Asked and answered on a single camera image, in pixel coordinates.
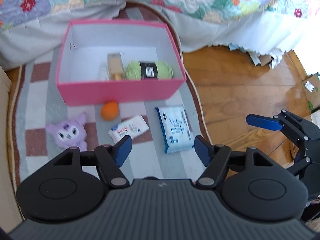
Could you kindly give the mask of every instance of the gray ribbed panel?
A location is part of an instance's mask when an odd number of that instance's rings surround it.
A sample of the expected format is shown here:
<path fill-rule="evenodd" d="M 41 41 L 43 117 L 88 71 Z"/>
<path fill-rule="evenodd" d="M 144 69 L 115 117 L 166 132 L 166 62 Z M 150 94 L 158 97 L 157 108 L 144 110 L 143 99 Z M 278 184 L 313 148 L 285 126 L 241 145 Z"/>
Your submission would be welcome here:
<path fill-rule="evenodd" d="M 136 179 L 128 189 L 112 191 L 100 208 L 77 221 L 46 225 L 27 220 L 14 240 L 268 240 L 312 239 L 298 220 L 253 223 L 228 211 L 212 191 L 189 180 Z"/>

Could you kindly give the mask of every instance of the stuffed animal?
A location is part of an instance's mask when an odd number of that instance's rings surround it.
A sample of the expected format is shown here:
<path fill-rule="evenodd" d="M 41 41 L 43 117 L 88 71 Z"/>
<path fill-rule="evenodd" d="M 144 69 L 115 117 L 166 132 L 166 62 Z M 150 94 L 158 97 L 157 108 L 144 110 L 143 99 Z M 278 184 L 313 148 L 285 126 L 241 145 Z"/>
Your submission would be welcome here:
<path fill-rule="evenodd" d="M 87 143 L 84 141 L 87 133 L 84 124 L 87 114 L 83 112 L 74 119 L 62 121 L 58 124 L 48 124 L 45 130 L 52 134 L 57 146 L 68 149 L 71 146 L 79 147 L 81 152 L 87 151 Z"/>

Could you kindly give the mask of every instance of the plush toy ear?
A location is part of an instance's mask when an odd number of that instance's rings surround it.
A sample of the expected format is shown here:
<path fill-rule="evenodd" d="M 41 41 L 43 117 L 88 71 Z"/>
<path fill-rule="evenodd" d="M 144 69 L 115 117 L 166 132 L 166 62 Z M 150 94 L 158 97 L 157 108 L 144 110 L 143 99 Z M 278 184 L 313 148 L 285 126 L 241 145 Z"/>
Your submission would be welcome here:
<path fill-rule="evenodd" d="M 45 125 L 45 130 L 46 130 L 48 133 L 53 134 L 53 132 L 54 132 L 54 130 L 55 130 L 55 125 L 53 125 L 53 124 L 46 124 L 46 125 Z"/>
<path fill-rule="evenodd" d="M 78 115 L 75 118 L 75 121 L 78 122 L 79 124 L 82 124 L 82 125 L 85 124 L 86 120 L 87 120 L 87 113 L 86 112 L 83 112 L 82 114 Z"/>

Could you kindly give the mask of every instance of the orange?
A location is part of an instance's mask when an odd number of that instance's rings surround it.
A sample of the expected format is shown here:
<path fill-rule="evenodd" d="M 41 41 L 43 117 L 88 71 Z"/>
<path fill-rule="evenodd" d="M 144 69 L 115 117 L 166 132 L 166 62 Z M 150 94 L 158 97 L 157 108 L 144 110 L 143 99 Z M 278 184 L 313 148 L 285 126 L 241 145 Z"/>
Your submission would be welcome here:
<path fill-rule="evenodd" d="M 119 106 L 116 101 L 110 101 L 101 108 L 101 117 L 106 121 L 112 121 L 119 114 Z"/>

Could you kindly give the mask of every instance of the pink box rim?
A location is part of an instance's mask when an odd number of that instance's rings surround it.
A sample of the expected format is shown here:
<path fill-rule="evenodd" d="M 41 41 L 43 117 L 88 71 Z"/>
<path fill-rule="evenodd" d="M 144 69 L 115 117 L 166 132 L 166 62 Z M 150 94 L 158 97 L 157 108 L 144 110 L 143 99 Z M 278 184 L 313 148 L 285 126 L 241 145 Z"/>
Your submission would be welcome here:
<path fill-rule="evenodd" d="M 169 36 L 172 48 L 174 50 L 174 53 L 177 57 L 178 63 L 179 63 L 179 67 L 182 73 L 182 78 L 173 78 L 174 80 L 183 80 L 185 81 L 187 79 L 186 77 L 186 73 L 184 71 L 184 67 L 182 64 L 182 60 L 180 58 L 180 53 L 178 52 L 178 49 L 174 43 L 172 34 L 170 32 L 170 29 L 168 27 L 168 25 L 166 23 L 159 23 L 159 22 L 146 22 L 143 20 L 129 20 L 129 19 L 84 19 L 84 20 L 72 20 L 69 22 L 66 33 L 64 35 L 63 41 L 62 41 L 62 45 L 59 51 L 59 57 L 58 57 L 58 65 L 57 65 L 57 71 L 56 71 L 56 85 L 57 86 L 63 86 L 63 85 L 76 85 L 76 84 L 86 84 L 86 83 L 105 83 L 105 82 L 123 82 L 123 83 L 127 83 L 127 82 L 136 82 L 136 80 L 121 80 L 121 81 L 117 81 L 117 80 L 94 80 L 94 81 L 81 81 L 81 82 L 59 82 L 59 74 L 60 74 L 60 68 L 61 68 L 61 61 L 62 61 L 62 52 L 63 52 L 63 48 L 65 47 L 66 44 L 66 40 L 67 40 L 67 36 L 69 33 L 69 30 L 72 26 L 74 25 L 88 25 L 88 24 L 111 24 L 114 22 L 117 22 L 117 24 L 123 24 L 123 25 L 144 25 L 144 26 L 153 26 L 153 27 L 158 27 L 158 28 L 163 28 L 167 31 L 167 34 Z M 170 81 L 171 79 L 163 79 L 163 80 L 158 80 L 158 81 Z M 143 82 L 154 82 L 154 80 L 140 80 Z"/>

